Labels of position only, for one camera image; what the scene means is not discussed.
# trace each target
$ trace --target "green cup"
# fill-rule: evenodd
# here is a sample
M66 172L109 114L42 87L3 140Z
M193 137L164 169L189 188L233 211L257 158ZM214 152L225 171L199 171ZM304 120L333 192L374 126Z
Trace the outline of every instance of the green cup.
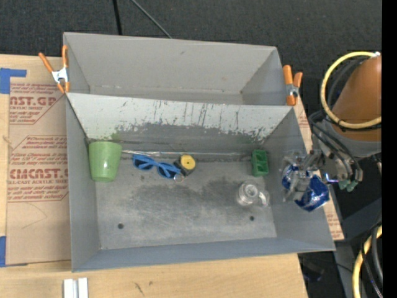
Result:
M92 142L88 146L91 178L111 182L116 178L122 146L114 142Z

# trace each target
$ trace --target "yellow cable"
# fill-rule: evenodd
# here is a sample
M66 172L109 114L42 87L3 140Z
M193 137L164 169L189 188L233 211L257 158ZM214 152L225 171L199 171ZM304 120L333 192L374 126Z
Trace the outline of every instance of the yellow cable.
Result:
M382 235L382 225L378 227L377 238ZM372 236L369 236L367 241L364 243L364 253L360 252L354 263L353 277L352 277L352 287L354 298L361 298L360 294L360 270L363 262L363 255L368 253L371 247Z
M374 57L378 56L378 53L371 53L371 52L352 52L349 54L346 54L342 57L340 57L338 60L336 60L327 70L327 72L324 75L323 83L321 84L321 89L320 89L320 99L321 99L321 104L323 105L323 108L329 118L331 118L335 123L340 125L341 127L348 128L348 129L362 129L362 128L367 128L371 127L377 124L380 124L381 122L381 117L375 118L373 120L370 120L368 122L362 122L359 124L352 124L350 122L344 122L343 120L340 120L329 108L326 100L326 89L327 89L327 82L328 79L331 75L331 73L334 71L335 67L337 67L340 63L342 63L344 60L348 58L352 58L355 56L369 56L369 57Z

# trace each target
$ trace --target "bin floor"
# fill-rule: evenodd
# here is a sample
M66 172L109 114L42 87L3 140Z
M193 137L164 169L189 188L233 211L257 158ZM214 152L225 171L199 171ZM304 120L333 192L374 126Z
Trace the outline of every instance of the bin floor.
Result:
M194 172L176 183L156 168L142 171L121 160L115 181L96 183L101 248L276 237L271 207L236 202L244 181L265 186L251 171L250 161L198 161Z

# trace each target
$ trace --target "gray carpet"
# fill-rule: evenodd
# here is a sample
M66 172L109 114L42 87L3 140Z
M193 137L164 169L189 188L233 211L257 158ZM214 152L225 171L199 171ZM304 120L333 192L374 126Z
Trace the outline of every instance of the gray carpet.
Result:
M320 107L320 81L334 60L353 50L382 51L382 0L137 1L173 38L276 46L283 65L303 72L309 114ZM129 0L118 4L124 35L166 38ZM65 31L117 34L112 0L0 2L0 53L59 56ZM373 165L368 167L373 173ZM346 215L363 196L379 196L379 187L369 186L340 197ZM308 286L310 297L342 297L336 270L327 277L333 280Z

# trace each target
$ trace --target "blue sunglasses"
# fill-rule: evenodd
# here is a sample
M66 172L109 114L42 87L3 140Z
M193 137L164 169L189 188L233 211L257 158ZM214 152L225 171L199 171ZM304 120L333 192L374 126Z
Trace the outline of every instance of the blue sunglasses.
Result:
M154 166L157 167L157 172L166 179L174 179L177 174L181 173L181 169L165 162L156 162L152 158L143 155L132 156L133 165L139 170L148 171Z

